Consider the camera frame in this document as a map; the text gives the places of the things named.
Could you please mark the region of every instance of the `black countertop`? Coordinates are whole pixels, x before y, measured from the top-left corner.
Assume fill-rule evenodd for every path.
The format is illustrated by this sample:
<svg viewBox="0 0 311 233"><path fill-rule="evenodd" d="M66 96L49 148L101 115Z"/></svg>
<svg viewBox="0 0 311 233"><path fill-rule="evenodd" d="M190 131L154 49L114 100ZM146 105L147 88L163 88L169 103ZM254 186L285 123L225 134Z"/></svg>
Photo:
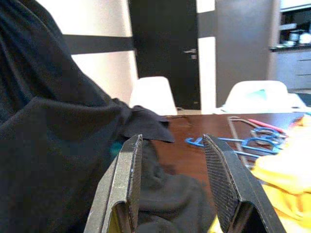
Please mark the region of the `black countertop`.
<svg viewBox="0 0 311 233"><path fill-rule="evenodd" d="M293 50L306 50L306 49L311 49L311 44L309 44L309 45L293 46L293 47L284 47L284 48L269 47L269 49L272 52L293 51Z"/></svg>

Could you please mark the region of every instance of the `yellow fabric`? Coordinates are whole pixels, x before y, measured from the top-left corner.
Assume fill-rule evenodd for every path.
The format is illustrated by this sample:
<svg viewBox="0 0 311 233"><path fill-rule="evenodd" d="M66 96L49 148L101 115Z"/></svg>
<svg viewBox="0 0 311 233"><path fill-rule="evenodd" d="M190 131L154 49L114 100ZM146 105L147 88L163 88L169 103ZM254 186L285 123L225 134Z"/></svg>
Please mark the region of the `yellow fabric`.
<svg viewBox="0 0 311 233"><path fill-rule="evenodd" d="M256 160L252 173L263 185L288 233L311 233L311 116L288 132L284 150ZM222 233L216 217L208 233Z"/></svg>

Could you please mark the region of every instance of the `white plastic chair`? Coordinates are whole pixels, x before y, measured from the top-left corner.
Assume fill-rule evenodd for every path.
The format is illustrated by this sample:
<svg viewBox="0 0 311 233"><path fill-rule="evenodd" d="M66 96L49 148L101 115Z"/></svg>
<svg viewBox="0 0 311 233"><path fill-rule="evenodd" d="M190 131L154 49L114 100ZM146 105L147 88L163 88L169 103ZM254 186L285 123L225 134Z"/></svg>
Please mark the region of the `white plastic chair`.
<svg viewBox="0 0 311 233"><path fill-rule="evenodd" d="M280 81L244 81L231 89L225 104L217 114L290 113L293 98Z"/></svg>
<svg viewBox="0 0 311 233"><path fill-rule="evenodd" d="M134 84L129 105L140 105L160 116L177 115L169 81L161 76L138 79Z"/></svg>

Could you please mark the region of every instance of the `door handle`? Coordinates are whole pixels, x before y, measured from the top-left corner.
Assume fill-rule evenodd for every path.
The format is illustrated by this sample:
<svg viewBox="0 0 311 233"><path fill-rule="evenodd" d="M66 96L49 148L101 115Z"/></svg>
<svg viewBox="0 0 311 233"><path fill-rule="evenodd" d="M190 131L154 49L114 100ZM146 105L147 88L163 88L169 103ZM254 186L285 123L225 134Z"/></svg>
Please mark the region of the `door handle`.
<svg viewBox="0 0 311 233"><path fill-rule="evenodd" d="M184 51L184 53L196 53L196 49L187 50Z"/></svg>

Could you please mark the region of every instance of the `wooden table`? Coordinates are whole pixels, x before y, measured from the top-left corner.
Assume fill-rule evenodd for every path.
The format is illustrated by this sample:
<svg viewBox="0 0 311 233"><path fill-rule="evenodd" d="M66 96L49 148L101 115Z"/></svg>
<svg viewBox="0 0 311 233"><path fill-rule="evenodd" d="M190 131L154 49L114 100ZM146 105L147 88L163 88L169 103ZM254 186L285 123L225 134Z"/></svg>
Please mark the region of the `wooden table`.
<svg viewBox="0 0 311 233"><path fill-rule="evenodd" d="M232 138L227 123L228 116L231 115L170 117L170 130L175 136L175 143L154 141L159 155L159 161L165 171L170 174L185 174L202 182L211 205L214 205L214 203L212 201L208 182L205 155L201 148L185 143L185 139L188 137L201 137L204 133L209 133L216 137ZM239 116L244 119L252 118L287 129L294 119L303 116L303 114L252 114L234 116ZM251 127L241 122L236 122L235 127L239 138L247 138L250 136Z"/></svg>

